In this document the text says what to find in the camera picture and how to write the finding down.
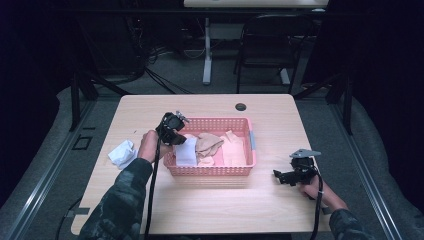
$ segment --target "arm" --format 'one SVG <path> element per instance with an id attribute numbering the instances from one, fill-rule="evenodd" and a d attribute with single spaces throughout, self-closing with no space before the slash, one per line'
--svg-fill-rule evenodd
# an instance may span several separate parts
<path id="1" fill-rule="evenodd" d="M 299 190 L 304 196 L 317 198 L 318 176 L 315 176 L 310 185 L 301 185 Z M 335 239 L 374 239 L 367 229 L 359 222 L 348 209 L 346 203 L 323 182 L 322 203 L 327 205 L 331 211 L 330 228 Z"/>
<path id="2" fill-rule="evenodd" d="M 81 229 L 79 239 L 138 239 L 157 133 L 144 134 L 137 158 L 122 170 Z M 161 158 L 170 147 L 161 146 Z"/>

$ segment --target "person's hand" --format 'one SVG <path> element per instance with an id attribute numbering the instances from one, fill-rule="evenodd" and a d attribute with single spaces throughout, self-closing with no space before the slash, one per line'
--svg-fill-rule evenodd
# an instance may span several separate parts
<path id="1" fill-rule="evenodd" d="M 159 136 L 156 131 L 149 130 L 147 133 L 143 135 L 143 139 L 141 139 L 140 148 L 138 150 L 137 157 L 146 159 L 147 161 L 153 163 L 155 161 L 156 155 L 156 146 L 158 143 Z M 163 143 L 160 145 L 160 156 L 161 159 L 165 154 L 172 151 L 171 146 L 167 146 Z"/>
<path id="2" fill-rule="evenodd" d="M 300 192 L 305 197 L 312 197 L 317 199 L 318 191 L 319 191 L 319 178 L 315 176 L 312 178 L 311 184 L 301 184 L 299 187 Z M 331 211 L 335 211 L 337 209 L 348 209 L 346 203 L 339 197 L 333 190 L 325 183 L 323 180 L 323 188 L 322 188 L 322 202 L 327 205 Z"/>

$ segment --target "plastic basket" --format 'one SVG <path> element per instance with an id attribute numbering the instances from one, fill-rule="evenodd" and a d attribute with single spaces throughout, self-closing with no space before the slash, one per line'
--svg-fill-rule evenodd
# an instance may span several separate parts
<path id="1" fill-rule="evenodd" d="M 256 164 L 255 142 L 252 125 L 248 118 L 190 118 L 190 123 L 179 132 L 180 134 L 199 135 L 200 133 L 211 133 L 222 136 L 232 131 L 243 140 L 245 166 L 225 166 L 222 155 L 217 153 L 213 156 L 214 166 L 176 166 L 176 158 L 173 153 L 164 156 L 164 165 L 173 176 L 247 176 Z"/>

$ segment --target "black chair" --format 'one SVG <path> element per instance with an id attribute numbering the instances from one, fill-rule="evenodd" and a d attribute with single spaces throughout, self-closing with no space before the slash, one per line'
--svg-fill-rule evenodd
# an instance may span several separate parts
<path id="1" fill-rule="evenodd" d="M 312 20 L 302 15 L 264 14 L 249 19 L 241 33 L 234 66 L 234 74 L 237 73 L 237 93 L 242 85 L 240 78 L 243 66 L 276 68 L 277 74 L 284 68 L 293 69 L 288 90 L 290 94 L 303 42 L 312 31 Z"/>

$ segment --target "wooden tabletop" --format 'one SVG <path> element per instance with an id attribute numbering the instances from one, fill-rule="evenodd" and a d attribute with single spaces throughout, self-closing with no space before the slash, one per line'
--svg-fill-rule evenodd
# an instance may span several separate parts
<path id="1" fill-rule="evenodd" d="M 238 103 L 245 104 L 246 110 L 236 110 Z M 159 162 L 151 234 L 312 232 L 315 201 L 302 197 L 297 187 L 281 185 L 273 176 L 273 169 L 292 171 L 290 154 L 300 148 L 311 149 L 295 102 L 285 94 L 124 96 L 80 208 L 89 208 L 91 214 L 119 174 L 107 154 L 126 139 L 138 148 L 143 133 L 156 128 L 165 112 L 176 110 L 187 118 L 249 118 L 257 163 L 249 176 L 174 177 Z M 88 216 L 75 217 L 74 234 L 79 234 Z M 329 215 L 320 219 L 320 231 L 329 231 Z"/>
<path id="2" fill-rule="evenodd" d="M 184 0 L 193 8 L 325 8 L 328 0 Z"/>

